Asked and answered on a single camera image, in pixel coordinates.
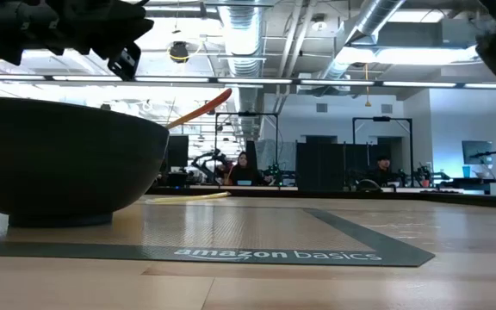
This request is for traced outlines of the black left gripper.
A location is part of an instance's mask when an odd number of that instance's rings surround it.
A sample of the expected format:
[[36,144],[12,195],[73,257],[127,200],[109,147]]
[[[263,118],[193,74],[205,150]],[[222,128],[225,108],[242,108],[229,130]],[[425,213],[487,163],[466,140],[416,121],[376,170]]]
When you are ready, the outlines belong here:
[[90,37],[102,26],[101,58],[122,81],[133,81],[141,50],[134,43],[148,32],[147,1],[0,1],[0,60],[22,62],[27,49],[46,49],[63,55],[91,50]]

